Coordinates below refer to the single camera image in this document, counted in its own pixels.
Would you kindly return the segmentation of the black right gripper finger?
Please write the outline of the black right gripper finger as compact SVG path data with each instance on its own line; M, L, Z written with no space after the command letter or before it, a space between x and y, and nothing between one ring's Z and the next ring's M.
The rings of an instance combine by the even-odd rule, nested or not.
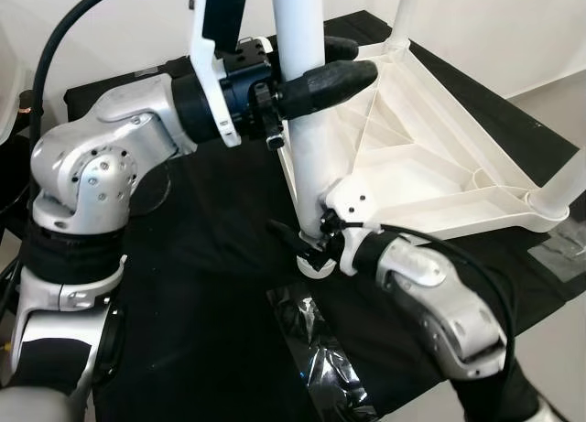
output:
M277 238L277 241L293 254L313 254L313 246L307 243L298 231L294 231L283 222L269 220L268 233Z

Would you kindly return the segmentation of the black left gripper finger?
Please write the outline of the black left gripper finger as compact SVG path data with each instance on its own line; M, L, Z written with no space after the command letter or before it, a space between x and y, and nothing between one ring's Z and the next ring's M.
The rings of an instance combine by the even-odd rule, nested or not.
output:
M323 38L323 54L325 54L326 65L338 61L355 61L359 59L360 50L361 46L351 38L335 36Z
M277 113L285 120L347 103L376 82L378 69L369 60L335 60L311 68L277 87Z

